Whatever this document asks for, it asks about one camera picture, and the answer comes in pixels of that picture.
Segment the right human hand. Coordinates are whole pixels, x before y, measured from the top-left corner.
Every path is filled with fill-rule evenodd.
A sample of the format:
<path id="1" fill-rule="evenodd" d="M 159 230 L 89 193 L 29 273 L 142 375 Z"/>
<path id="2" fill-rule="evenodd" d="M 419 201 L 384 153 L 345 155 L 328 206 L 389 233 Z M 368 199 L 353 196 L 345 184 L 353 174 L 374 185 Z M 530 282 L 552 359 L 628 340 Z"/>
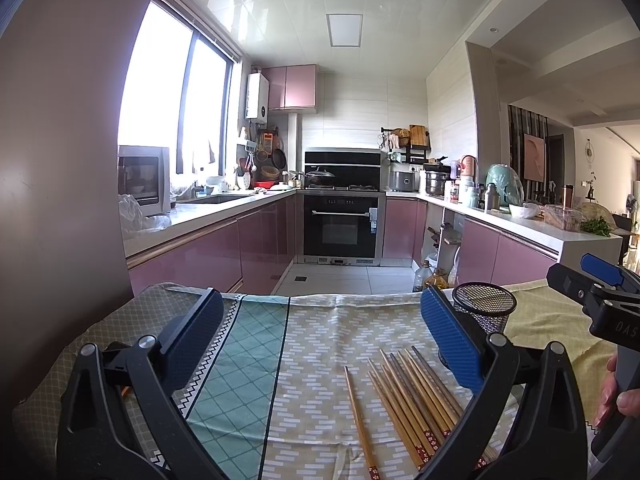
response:
<path id="1" fill-rule="evenodd" d="M 640 390 L 618 390 L 615 372 L 617 367 L 617 356 L 611 356 L 606 363 L 608 374 L 605 376 L 601 386 L 600 402 L 593 419 L 593 426 L 601 428 L 604 422 L 612 415 L 613 408 L 617 408 L 620 414 L 630 417 L 640 415 Z"/>

